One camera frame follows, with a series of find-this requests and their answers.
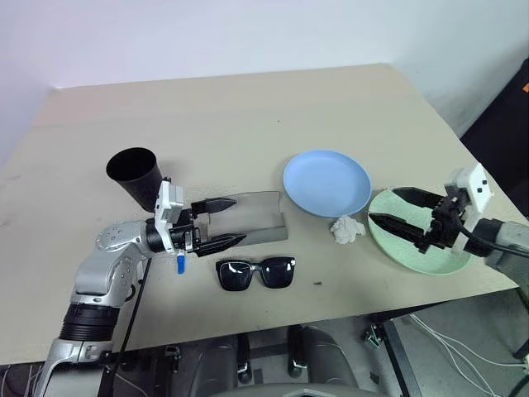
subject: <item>white cable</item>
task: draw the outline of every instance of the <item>white cable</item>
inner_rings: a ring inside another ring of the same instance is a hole
[[[419,319],[415,314],[410,314],[410,316],[413,318],[413,319]],[[478,357],[480,360],[483,360],[485,362],[487,362],[488,364],[492,364],[494,366],[506,366],[506,367],[520,367],[520,368],[525,368],[526,366],[524,366],[523,364],[503,364],[501,362],[495,362],[495,361],[491,361],[491,360],[488,360],[486,359],[485,357],[483,356],[480,356],[478,353],[476,353],[475,351],[473,351],[470,347],[466,346],[463,342],[460,342],[458,341],[457,339],[454,339],[453,337],[448,337],[446,336],[445,334],[443,333],[440,333],[439,331],[436,331],[435,329],[433,328],[430,328],[428,327],[433,333],[435,333],[436,335],[438,335],[439,337],[443,337],[444,339],[448,339],[449,341],[452,341],[452,342],[455,342],[455,343],[458,343],[460,344],[462,347],[464,347],[466,350],[468,350],[470,353],[474,354],[476,357]]]
[[[461,376],[463,376],[470,384],[472,384],[473,386],[475,386],[477,389],[483,391],[484,393],[486,393],[487,395],[491,395],[493,397],[500,397],[499,395],[497,395],[496,393],[494,393],[494,391],[492,390],[492,388],[490,387],[490,385],[488,384],[488,382],[483,378],[483,376],[481,375],[481,373],[477,370],[477,368],[465,357],[463,356],[463,354],[461,354],[454,346],[452,346],[451,344],[449,344],[447,341],[444,341],[443,339],[441,339],[441,337],[437,336],[433,329],[431,329],[430,327],[428,327],[422,320],[420,320],[417,316],[415,316],[414,314],[411,314],[410,317],[413,318],[413,320],[415,320],[416,323],[418,323],[421,327],[423,327],[431,336],[433,336],[441,345],[443,345],[445,347],[445,349],[448,351],[448,353],[450,354],[450,358],[452,359],[452,362],[454,363],[455,365],[455,368],[457,369],[457,371],[460,373]],[[477,385],[475,382],[473,382],[461,369],[460,367],[457,365],[457,362],[455,361],[455,358],[454,356],[452,355],[450,349],[452,349],[458,356],[460,356],[463,360],[465,360],[465,362],[470,366],[470,368],[472,368],[472,370],[475,372],[475,374],[481,379],[481,381],[484,383],[484,385],[487,387],[487,390],[483,389],[482,387],[480,387],[479,385]]]
[[[39,381],[39,375],[41,374],[43,367],[44,366],[40,366],[36,374],[32,376],[33,378],[35,378],[35,380],[33,380],[33,388],[31,389],[31,395],[35,395],[36,385],[37,385],[37,382]]]
[[[484,393],[488,394],[488,395],[492,395],[493,397],[496,396],[496,394],[492,391],[490,385],[488,385],[487,381],[481,376],[481,374],[479,374],[479,372],[475,369],[475,367],[466,359],[465,356],[462,356],[458,351],[457,349],[455,349],[451,344],[449,344],[448,342],[445,342],[443,341],[442,339],[440,339],[437,335],[435,335],[434,333],[431,332],[431,328],[429,328],[425,323],[423,322],[420,322],[417,321],[417,323],[419,323],[419,325],[421,325],[431,336],[433,336],[447,351],[448,351],[448,354],[450,355],[450,358],[452,360],[452,362],[454,363],[454,366],[456,368],[456,370],[460,373],[461,376],[463,376],[470,384],[474,385],[476,388],[478,388],[479,390],[483,391]],[[456,352],[458,355],[460,355],[468,364],[470,364],[470,366],[476,371],[478,372],[478,376],[479,378],[484,382],[484,384],[486,384],[486,386],[488,387],[488,389],[490,390],[490,392],[488,392],[487,390],[483,389],[482,387],[480,387],[479,385],[477,385],[476,383],[474,383],[461,369],[460,367],[457,365],[457,361],[455,361],[455,358],[454,356],[452,355],[452,352],[450,351],[450,348],[451,347],[452,349],[454,349],[454,352]]]
[[[33,372],[33,364],[30,365],[30,372],[27,375],[26,391],[24,391],[24,397],[30,395],[30,384],[31,384],[31,373]]]
[[[149,397],[149,395],[140,387],[140,386],[136,386],[135,384],[133,384],[130,380],[124,378],[123,376],[119,375],[119,374],[116,374],[116,378],[117,379],[120,379],[120,380],[123,380],[125,383],[127,383],[130,387],[133,387],[134,389],[138,390],[142,395],[144,395],[145,397]]]
[[[460,356],[469,366],[470,368],[472,368],[472,370],[474,370],[474,372],[476,373],[476,375],[481,379],[481,381],[484,383],[484,385],[487,386],[487,388],[490,390],[490,393],[487,391],[487,390],[483,390],[481,387],[479,387],[478,385],[476,385],[472,380],[470,380],[469,378],[467,378],[465,376],[465,374],[463,373],[463,371],[459,368],[459,366],[457,365],[457,363],[455,362],[455,359],[454,357],[450,354],[450,357],[452,357],[452,361],[454,362],[455,366],[457,367],[458,369],[458,372],[466,379],[468,380],[470,383],[472,383],[472,385],[476,386],[478,389],[480,389],[481,391],[483,391],[484,393],[487,393],[489,395],[492,395],[492,396],[497,396],[492,388],[490,387],[490,385],[488,384],[488,382],[483,378],[483,376],[481,375],[481,373],[476,369],[476,367],[469,361],[469,359],[467,359],[460,351],[458,351],[454,346],[452,346],[451,344],[449,344],[447,341],[444,341],[442,340],[440,337],[438,337],[435,333],[434,333],[434,330],[430,327],[428,327],[421,319],[419,319],[417,316],[413,315],[414,316],[414,319],[416,320],[417,323],[419,323],[419,325],[421,325],[423,328],[425,328],[427,330],[428,333],[430,333],[437,341],[439,341],[443,346],[445,346],[445,348],[451,348],[454,353],[456,353],[458,356]]]
[[[3,397],[3,390],[6,387],[6,378],[7,378],[7,373],[9,372],[9,370],[11,370],[11,366],[8,366],[6,371],[3,373],[2,388],[0,388],[0,397]]]

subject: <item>sunglasses frame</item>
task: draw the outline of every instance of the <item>sunglasses frame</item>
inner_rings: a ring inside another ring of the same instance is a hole
[[[272,258],[264,259],[260,263],[253,263],[251,261],[243,261],[243,260],[240,260],[240,259],[225,259],[225,260],[222,260],[222,261],[218,261],[215,264],[215,266],[217,268],[218,281],[219,281],[219,283],[221,283],[221,287],[224,290],[226,290],[226,291],[231,291],[231,292],[233,292],[233,291],[244,291],[245,289],[248,289],[248,287],[250,287],[251,280],[252,280],[253,275],[254,275],[254,271],[259,271],[259,273],[261,274],[261,280],[263,281],[264,286],[267,287],[267,288],[281,289],[281,288],[286,288],[286,287],[290,286],[292,284],[293,275],[292,275],[292,279],[288,282],[287,285],[282,285],[280,287],[277,287],[277,286],[271,286],[271,285],[267,284],[266,278],[263,276],[263,268],[264,268],[263,264],[266,261],[273,261],[273,260],[284,260],[285,264],[286,264],[286,262],[290,262],[290,265],[292,266],[292,268],[294,268],[296,266],[296,260],[293,257],[291,257],[291,256],[275,256],[275,257],[272,257]],[[222,269],[222,267],[224,265],[226,265],[228,263],[244,264],[244,265],[247,265],[250,268],[250,277],[248,278],[248,283],[246,285],[243,285],[240,288],[229,288],[226,285],[224,285],[224,283],[222,282],[221,269]]]

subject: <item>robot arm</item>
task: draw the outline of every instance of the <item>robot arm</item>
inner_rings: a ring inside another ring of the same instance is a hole
[[[529,227],[514,222],[481,218],[491,193],[480,164],[456,171],[445,184],[446,196],[417,188],[393,192],[418,207],[431,209],[427,231],[387,213],[369,213],[381,228],[411,242],[422,253],[430,246],[490,256],[498,250],[529,258]]]
[[[54,369],[59,364],[102,364],[112,353],[112,335],[123,304],[143,278],[143,262],[156,252],[174,249],[197,256],[224,251],[245,238],[244,234],[200,238],[194,219],[236,204],[228,198],[210,198],[182,209],[182,189],[168,180],[160,185],[155,218],[121,222],[99,233],[93,253],[75,276],[74,291],[60,335],[48,352],[36,397],[45,397]]]
[[[112,334],[131,287],[152,256],[146,222],[123,222],[104,229],[93,253],[75,276],[60,335],[51,344],[36,388],[44,397],[53,370],[63,363],[99,363],[112,353]]]

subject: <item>blue cap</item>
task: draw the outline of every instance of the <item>blue cap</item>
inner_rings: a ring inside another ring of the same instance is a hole
[[[185,254],[179,253],[176,256],[176,265],[179,275],[182,275],[185,272]]]

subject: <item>sunglasses lens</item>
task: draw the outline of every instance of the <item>sunglasses lens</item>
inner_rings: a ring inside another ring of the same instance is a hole
[[[294,277],[294,258],[270,258],[261,263],[264,284],[269,288],[284,288],[292,283]]]
[[[218,278],[222,288],[228,291],[242,291],[250,285],[250,264],[241,261],[224,262],[218,270]]]

